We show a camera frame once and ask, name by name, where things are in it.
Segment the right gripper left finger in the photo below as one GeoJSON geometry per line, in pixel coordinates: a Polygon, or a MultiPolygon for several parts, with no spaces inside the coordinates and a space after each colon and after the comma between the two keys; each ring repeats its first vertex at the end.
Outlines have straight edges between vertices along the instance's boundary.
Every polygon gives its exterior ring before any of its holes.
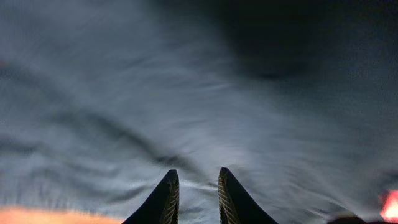
{"type": "Polygon", "coordinates": [[[144,203],[122,224],[178,224],[179,178],[170,169],[144,203]]]}

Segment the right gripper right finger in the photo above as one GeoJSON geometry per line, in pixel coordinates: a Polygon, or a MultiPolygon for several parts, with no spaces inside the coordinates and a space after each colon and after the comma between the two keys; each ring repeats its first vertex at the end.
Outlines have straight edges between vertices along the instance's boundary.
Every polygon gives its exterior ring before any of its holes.
{"type": "Polygon", "coordinates": [[[218,176],[218,200],[221,224],[277,224],[226,167],[218,176]]]}

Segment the blue denim shorts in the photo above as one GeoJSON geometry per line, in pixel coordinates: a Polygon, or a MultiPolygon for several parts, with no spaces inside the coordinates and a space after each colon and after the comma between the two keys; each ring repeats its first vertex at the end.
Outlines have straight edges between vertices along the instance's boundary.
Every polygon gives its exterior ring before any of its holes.
{"type": "Polygon", "coordinates": [[[2,1],[1,206],[125,219],[229,168],[279,223],[397,188],[396,1],[2,1]]]}

